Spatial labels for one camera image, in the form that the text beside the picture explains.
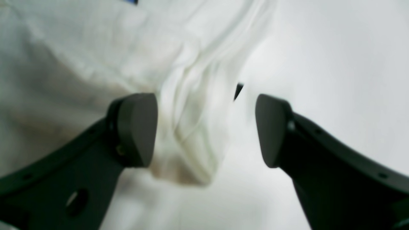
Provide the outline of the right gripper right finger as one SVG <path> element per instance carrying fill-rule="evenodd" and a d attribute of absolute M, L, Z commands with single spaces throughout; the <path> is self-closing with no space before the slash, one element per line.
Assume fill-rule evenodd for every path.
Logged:
<path fill-rule="evenodd" d="M 282 99 L 260 94 L 265 164 L 292 180 L 312 230 L 407 230 L 409 180 L 357 153 Z"/>

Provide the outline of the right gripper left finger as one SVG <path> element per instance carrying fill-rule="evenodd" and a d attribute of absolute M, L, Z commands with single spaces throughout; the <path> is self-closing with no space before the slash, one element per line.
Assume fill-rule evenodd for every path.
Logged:
<path fill-rule="evenodd" d="M 114 100 L 106 117 L 47 157 L 1 178 L 0 219 L 19 230 L 98 230 L 125 168 L 149 167 L 153 93 Z"/>

